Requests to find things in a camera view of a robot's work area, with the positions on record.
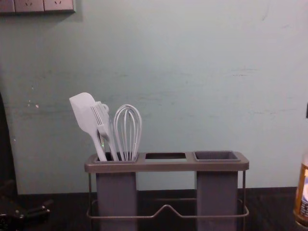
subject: bottle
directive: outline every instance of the bottle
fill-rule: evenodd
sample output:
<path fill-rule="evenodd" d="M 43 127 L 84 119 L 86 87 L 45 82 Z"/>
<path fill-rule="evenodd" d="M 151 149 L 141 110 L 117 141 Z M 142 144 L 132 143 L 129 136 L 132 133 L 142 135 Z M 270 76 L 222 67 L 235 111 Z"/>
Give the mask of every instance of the bottle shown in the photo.
<path fill-rule="evenodd" d="M 293 213 L 298 223 L 308 227 L 308 150 L 303 154 Z"/>

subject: dark countertop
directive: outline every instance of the dark countertop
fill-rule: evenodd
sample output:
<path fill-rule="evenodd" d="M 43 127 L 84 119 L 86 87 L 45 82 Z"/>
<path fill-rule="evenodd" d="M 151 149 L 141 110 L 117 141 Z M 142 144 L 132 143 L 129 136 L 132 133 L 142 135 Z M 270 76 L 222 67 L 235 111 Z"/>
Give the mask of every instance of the dark countertop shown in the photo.
<path fill-rule="evenodd" d="M 296 188 L 266 188 L 266 189 L 247 189 L 246 203 L 250 210 L 250 216 L 246 219 L 246 231 L 296 231 L 300 230 L 295 223 L 293 216 L 293 206 Z M 150 198 L 157 196 L 157 192 L 140 192 L 139 197 Z M 194 197 L 194 192 L 185 191 L 163 191 L 158 196 Z M 85 213 L 88 208 L 87 193 L 70 194 L 47 194 L 47 195 L 20 195 L 18 202 L 25 208 L 40 206 L 44 201 L 54 200 L 51 207 L 51 216 L 48 223 L 26 229 L 28 231 L 89 231 L 90 222 Z M 152 205 L 145 202 L 139 203 L 139 210 Z M 175 205 L 181 213 L 194 213 L 195 206 L 192 201 Z M 173 214 L 164 213 L 156 221 L 150 223 L 143 222 L 139 225 L 141 230 L 195 230 L 194 221 L 175 221 L 170 222 L 170 218 L 175 218 Z"/>

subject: outlet panel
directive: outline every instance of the outlet panel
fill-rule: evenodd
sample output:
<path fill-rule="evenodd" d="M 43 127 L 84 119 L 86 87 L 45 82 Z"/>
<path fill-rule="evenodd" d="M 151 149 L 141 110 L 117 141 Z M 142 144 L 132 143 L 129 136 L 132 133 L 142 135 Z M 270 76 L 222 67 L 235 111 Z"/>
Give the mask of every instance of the outlet panel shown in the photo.
<path fill-rule="evenodd" d="M 73 0 L 44 0 L 44 9 L 46 12 L 73 12 Z"/>
<path fill-rule="evenodd" d="M 43 0 L 15 0 L 16 12 L 43 12 Z"/>
<path fill-rule="evenodd" d="M 0 13 L 15 12 L 14 0 L 0 0 Z"/>

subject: painted wall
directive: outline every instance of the painted wall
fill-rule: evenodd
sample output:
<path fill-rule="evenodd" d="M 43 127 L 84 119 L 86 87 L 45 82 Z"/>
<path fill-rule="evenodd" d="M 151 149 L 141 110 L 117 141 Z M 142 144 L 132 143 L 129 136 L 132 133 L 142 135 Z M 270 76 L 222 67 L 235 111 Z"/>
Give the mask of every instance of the painted wall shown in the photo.
<path fill-rule="evenodd" d="M 68 98 L 143 116 L 140 151 L 236 150 L 248 187 L 295 186 L 307 145 L 304 0 L 80 0 L 74 15 L 0 18 L 0 90 L 19 193 L 85 192 L 94 152 Z M 193 173 L 139 188 L 193 188 Z"/>

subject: utensil holder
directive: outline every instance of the utensil holder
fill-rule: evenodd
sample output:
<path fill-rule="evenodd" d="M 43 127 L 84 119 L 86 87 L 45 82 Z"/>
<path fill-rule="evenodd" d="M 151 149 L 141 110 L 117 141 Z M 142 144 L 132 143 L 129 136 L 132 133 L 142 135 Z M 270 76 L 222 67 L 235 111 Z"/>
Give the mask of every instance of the utensil holder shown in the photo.
<path fill-rule="evenodd" d="M 239 218 L 244 231 L 244 218 L 249 214 L 245 206 L 245 171 L 249 169 L 249 161 L 241 153 L 139 153 L 135 162 L 97 160 L 97 155 L 90 156 L 85 163 L 85 171 L 89 174 L 90 207 L 87 216 L 91 222 L 100 221 L 100 231 L 137 231 L 138 219 L 153 219 L 165 209 L 170 209 L 182 219 L 196 219 L 198 231 L 236 231 Z M 197 173 L 197 215 L 182 215 L 172 206 L 163 205 L 151 216 L 137 216 L 136 172 L 169 171 Z M 237 213 L 238 171 L 243 172 L 240 214 Z M 96 174 L 97 180 L 99 216 L 92 215 L 95 203 L 91 198 L 92 173 Z"/>

